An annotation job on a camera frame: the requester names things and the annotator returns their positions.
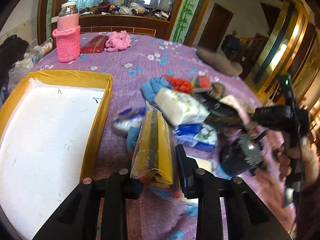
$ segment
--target blue towel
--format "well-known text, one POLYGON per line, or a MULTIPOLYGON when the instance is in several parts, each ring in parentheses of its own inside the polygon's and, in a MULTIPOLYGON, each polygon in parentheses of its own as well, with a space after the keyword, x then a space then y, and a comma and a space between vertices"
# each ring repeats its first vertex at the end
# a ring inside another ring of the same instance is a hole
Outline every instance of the blue towel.
POLYGON ((137 144, 138 137, 139 137, 139 133, 140 133, 139 127, 131 126, 129 128, 129 133, 127 137, 127 149, 129 152, 134 151, 137 144))
POLYGON ((153 88, 150 82, 145 82, 141 86, 142 94, 145 100, 147 100, 151 105, 154 105, 154 99, 156 97, 156 93, 153 91, 153 88))
POLYGON ((144 98, 151 105, 154 105, 155 104, 154 99, 156 97, 156 94, 163 87, 172 89, 172 86, 164 77, 154 77, 154 78, 151 78, 150 81, 143 83, 141 86, 141 90, 144 98))
POLYGON ((154 93, 158 93, 161 88, 172 89, 172 86, 169 84, 169 82, 164 77, 151 78, 150 84, 152 86, 154 93))

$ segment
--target purple bedspread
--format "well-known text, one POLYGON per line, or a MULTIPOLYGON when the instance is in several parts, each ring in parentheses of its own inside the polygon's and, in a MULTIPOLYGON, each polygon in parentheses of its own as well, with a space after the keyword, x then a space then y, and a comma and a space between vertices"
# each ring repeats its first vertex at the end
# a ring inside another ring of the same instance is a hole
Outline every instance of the purple bedspread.
MULTIPOLYGON (((81 43, 86 44, 97 33, 81 35, 81 43)), ((43 69, 73 69, 110 73, 113 76, 113 97, 109 115, 103 130, 96 157, 95 177, 105 178, 112 172, 124 167, 127 162, 125 138, 114 133, 111 127, 113 117, 129 107, 141 107, 145 100, 140 91, 141 84, 152 77, 174 75, 191 80, 199 72, 207 72, 213 81, 222 82, 227 94, 243 99, 254 108, 260 106, 251 90, 238 77, 228 77, 202 63, 193 48, 150 36, 130 35, 132 47, 120 52, 82 54, 69 63, 60 63, 57 51, 44 57, 35 67, 43 69)), ((271 156, 271 145, 279 146, 281 138, 269 133, 263 139, 263 156, 268 163, 268 171, 258 171, 255 177, 249 173, 241 174, 244 181, 270 208, 286 230, 294 219, 294 208, 282 208, 283 185, 278 181, 278 165, 271 156)), ((211 160, 212 173, 218 177, 229 177, 218 163, 218 151, 207 153, 185 147, 188 155, 211 160)), ((127 202, 129 239, 152 240, 189 240, 195 239, 197 208, 184 203, 172 204, 145 189, 137 201, 127 202)), ((224 230, 224 239, 228 239, 224 230)))

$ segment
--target white package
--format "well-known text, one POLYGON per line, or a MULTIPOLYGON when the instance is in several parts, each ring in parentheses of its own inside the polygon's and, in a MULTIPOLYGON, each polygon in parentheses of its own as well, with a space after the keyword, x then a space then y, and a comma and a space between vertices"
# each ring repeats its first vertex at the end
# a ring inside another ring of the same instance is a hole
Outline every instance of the white package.
POLYGON ((172 126, 202 123, 209 112, 191 95, 161 88, 155 103, 172 126))

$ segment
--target wooden cabinet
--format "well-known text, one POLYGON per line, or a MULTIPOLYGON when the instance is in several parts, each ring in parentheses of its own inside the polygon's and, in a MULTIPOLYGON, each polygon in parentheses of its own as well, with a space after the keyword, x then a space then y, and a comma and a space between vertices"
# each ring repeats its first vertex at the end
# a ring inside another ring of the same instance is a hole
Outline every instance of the wooden cabinet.
POLYGON ((166 39, 170 22, 131 15, 90 15, 80 17, 79 24, 81 33, 127 31, 166 39))

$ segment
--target red package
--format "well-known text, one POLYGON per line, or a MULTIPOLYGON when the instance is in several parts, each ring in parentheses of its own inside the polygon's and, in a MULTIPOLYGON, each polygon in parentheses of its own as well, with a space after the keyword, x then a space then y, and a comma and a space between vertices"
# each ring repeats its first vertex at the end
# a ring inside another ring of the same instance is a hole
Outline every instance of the red package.
POLYGON ((199 81, 199 88, 208 88, 211 86, 210 79, 204 75, 204 76, 198 76, 199 81))
POLYGON ((191 92, 193 91, 191 83, 187 80, 184 80, 182 78, 174 78, 173 76, 167 75, 164 75, 163 77, 169 82, 170 85, 172 85, 173 89, 176 91, 188 94, 191 94, 191 92))
POLYGON ((108 36, 98 35, 81 48, 81 53, 101 53, 106 47, 108 36))

